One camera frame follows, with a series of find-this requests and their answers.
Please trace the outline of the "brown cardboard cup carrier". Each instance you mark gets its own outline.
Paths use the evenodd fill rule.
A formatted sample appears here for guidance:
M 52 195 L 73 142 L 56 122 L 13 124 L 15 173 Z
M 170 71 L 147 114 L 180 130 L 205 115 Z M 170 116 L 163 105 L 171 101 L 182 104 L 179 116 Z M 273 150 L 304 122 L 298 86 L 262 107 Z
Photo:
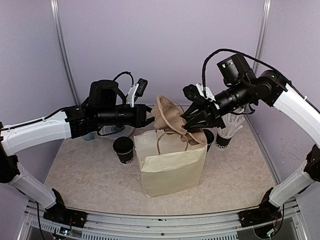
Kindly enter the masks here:
M 156 97 L 156 104 L 151 110 L 154 117 L 153 126 L 156 130 L 164 130 L 166 133 L 177 133 L 182 142 L 188 141 L 192 146 L 207 145 L 207 137 L 202 128 L 193 130 L 184 129 L 187 121 L 182 118 L 184 111 L 176 106 L 176 103 L 163 95 Z

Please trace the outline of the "black paper coffee cup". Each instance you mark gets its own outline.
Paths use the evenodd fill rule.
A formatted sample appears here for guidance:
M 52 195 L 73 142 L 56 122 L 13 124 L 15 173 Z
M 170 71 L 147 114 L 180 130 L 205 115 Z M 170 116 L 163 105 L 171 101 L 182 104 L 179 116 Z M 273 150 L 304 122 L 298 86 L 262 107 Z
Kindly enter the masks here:
M 130 164 L 134 159 L 134 150 L 130 149 L 127 152 L 116 152 L 116 155 L 122 164 Z

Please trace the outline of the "cream paper takeout bag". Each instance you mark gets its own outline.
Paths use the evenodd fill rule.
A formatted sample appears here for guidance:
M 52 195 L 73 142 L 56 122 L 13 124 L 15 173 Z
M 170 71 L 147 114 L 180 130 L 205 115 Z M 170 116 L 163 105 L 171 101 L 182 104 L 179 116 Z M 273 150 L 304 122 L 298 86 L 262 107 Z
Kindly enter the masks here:
M 149 130 L 133 137 L 143 192 L 147 198 L 198 186 L 207 145 L 189 144 L 177 133 Z

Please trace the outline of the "black plastic cup lid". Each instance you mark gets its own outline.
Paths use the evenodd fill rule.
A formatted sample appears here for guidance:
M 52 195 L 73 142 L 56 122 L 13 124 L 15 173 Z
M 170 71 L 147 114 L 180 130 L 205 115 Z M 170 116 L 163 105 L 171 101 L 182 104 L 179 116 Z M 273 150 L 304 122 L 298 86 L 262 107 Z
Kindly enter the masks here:
M 119 137 L 113 142 L 113 150 L 119 154 L 126 154 L 134 148 L 134 142 L 129 137 Z

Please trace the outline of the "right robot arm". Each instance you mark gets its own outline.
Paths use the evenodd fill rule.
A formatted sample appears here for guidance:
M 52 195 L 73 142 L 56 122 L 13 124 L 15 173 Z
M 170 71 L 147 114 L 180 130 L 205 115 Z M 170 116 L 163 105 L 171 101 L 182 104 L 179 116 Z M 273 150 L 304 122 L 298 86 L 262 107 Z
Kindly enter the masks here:
M 206 69 L 209 60 L 220 52 L 233 55 L 217 64 L 227 89 L 214 95 L 206 85 Z M 263 101 L 290 118 L 314 141 L 306 162 L 265 193 L 255 216 L 266 222 L 288 199 L 320 180 L 320 111 L 273 66 L 237 50 L 220 48 L 211 53 L 204 60 L 201 80 L 201 84 L 183 88 L 184 96 L 192 102 L 181 116 L 186 121 L 184 129 L 223 129 L 223 116 Z

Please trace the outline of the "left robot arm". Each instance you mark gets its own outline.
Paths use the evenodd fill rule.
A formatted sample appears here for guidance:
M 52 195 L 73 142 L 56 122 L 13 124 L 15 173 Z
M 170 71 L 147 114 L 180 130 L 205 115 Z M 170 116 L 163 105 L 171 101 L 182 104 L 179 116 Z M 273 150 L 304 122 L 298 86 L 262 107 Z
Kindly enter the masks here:
M 142 128 L 154 121 L 147 117 L 151 108 L 137 104 L 148 85 L 140 78 L 124 94 L 115 79 L 102 79 L 90 85 L 89 96 L 80 105 L 62 107 L 48 116 L 0 127 L 0 181 L 35 200 L 63 223 L 70 211 L 55 189 L 47 189 L 18 161 L 17 153 L 44 143 L 75 139 L 98 133 L 105 126 Z

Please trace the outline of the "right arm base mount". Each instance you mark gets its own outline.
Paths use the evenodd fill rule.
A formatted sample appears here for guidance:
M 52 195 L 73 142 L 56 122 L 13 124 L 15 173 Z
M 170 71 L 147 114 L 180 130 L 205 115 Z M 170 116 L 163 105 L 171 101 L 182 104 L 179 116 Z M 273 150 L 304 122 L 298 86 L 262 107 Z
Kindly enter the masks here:
M 270 212 L 267 209 L 253 208 L 240 211 L 238 217 L 241 227 L 245 228 L 281 219 L 282 214 L 278 209 Z

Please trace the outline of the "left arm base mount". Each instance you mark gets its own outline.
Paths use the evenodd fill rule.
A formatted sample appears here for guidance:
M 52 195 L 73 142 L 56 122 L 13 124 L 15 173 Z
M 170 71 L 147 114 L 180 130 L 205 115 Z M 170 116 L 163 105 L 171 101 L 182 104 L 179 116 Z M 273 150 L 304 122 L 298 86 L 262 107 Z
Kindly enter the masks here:
M 84 228 L 87 216 L 88 214 L 84 211 L 65 207 L 51 207 L 43 214 L 46 220 L 77 228 Z

